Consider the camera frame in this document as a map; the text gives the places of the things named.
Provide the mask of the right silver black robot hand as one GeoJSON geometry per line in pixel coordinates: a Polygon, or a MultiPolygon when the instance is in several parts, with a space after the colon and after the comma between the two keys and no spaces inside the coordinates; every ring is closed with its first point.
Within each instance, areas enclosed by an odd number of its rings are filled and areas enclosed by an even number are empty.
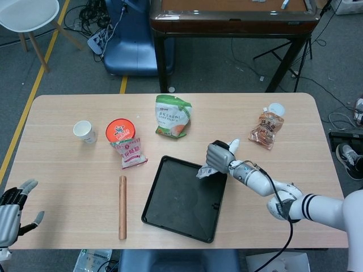
{"type": "Polygon", "coordinates": [[[231,162],[235,161],[235,156],[229,148],[227,143],[219,140],[210,143],[206,152],[207,165],[218,172],[228,173],[231,162]]]}

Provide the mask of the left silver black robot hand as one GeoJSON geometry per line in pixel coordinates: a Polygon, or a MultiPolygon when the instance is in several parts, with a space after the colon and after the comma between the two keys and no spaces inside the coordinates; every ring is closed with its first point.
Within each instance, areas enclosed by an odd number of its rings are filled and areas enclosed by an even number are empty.
{"type": "Polygon", "coordinates": [[[19,236],[34,230],[44,218],[44,211],[40,211],[32,223],[21,226],[21,217],[29,193],[38,185],[35,179],[25,181],[19,187],[7,189],[1,195],[1,248],[13,245],[19,236]]]}

